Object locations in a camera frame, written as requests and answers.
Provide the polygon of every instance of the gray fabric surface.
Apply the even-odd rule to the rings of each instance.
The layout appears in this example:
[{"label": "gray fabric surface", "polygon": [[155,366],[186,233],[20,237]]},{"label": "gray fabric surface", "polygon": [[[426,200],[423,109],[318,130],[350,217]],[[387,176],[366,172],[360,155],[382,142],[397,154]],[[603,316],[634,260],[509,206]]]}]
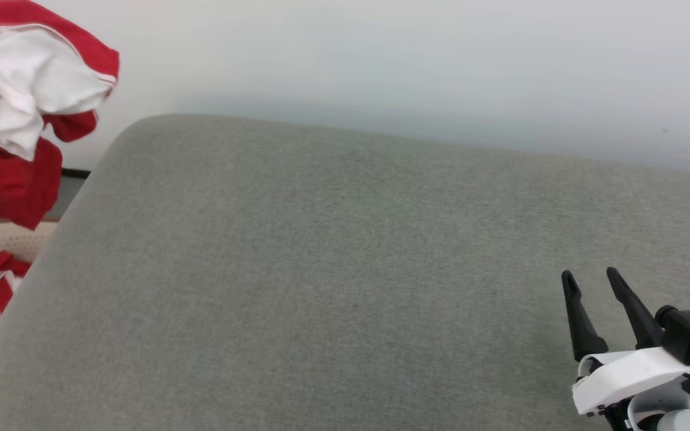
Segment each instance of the gray fabric surface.
[{"label": "gray fabric surface", "polygon": [[561,272],[690,308],[690,172],[221,117],[143,120],[0,324],[0,430],[607,429]]}]

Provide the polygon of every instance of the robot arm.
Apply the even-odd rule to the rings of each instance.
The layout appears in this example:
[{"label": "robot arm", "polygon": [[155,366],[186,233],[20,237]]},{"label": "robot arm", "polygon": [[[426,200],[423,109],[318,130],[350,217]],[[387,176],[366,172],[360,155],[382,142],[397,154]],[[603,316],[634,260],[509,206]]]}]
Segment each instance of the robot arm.
[{"label": "robot arm", "polygon": [[606,273],[637,344],[635,350],[608,352],[577,282],[571,272],[563,273],[574,359],[580,363],[572,386],[578,414],[602,415],[613,431],[690,431],[690,310],[666,305],[651,316],[617,270]]}]

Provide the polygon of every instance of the white cloth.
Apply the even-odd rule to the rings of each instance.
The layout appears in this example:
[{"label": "white cloth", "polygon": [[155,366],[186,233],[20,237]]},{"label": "white cloth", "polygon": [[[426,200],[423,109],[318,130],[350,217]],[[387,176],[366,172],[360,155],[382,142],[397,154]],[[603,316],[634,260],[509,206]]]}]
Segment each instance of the white cloth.
[{"label": "white cloth", "polygon": [[112,88],[47,30],[0,30],[0,147],[32,160],[42,114],[92,110]]}]

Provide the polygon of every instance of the white wall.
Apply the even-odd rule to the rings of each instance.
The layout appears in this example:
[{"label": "white wall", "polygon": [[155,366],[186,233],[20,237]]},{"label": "white wall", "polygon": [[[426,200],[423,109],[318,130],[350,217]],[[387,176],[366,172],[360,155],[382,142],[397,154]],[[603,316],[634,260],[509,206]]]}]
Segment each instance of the white wall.
[{"label": "white wall", "polygon": [[122,54],[66,166],[198,112],[690,169],[690,0],[39,1]]}]

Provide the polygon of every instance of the red and white garment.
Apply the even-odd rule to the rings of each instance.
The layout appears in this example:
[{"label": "red and white garment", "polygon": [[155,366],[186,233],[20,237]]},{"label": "red and white garment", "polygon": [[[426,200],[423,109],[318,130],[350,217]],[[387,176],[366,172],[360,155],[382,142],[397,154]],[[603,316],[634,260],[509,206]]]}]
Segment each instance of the red and white garment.
[{"label": "red and white garment", "polygon": [[[28,0],[0,0],[0,218],[35,229],[55,204],[62,167],[44,128],[65,142],[92,132],[118,73],[118,52],[84,29]],[[6,254],[0,311],[28,269]]]}]

